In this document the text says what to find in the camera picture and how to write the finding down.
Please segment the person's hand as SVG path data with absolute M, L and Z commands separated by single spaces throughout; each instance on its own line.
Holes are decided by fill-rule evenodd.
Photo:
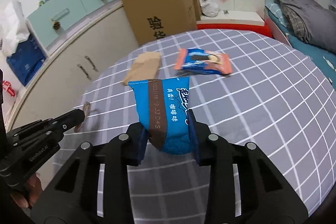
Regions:
M 11 192 L 11 197 L 19 207 L 25 209 L 33 207 L 42 193 L 41 180 L 37 174 L 34 173 L 27 182 L 23 184 L 23 190 Z

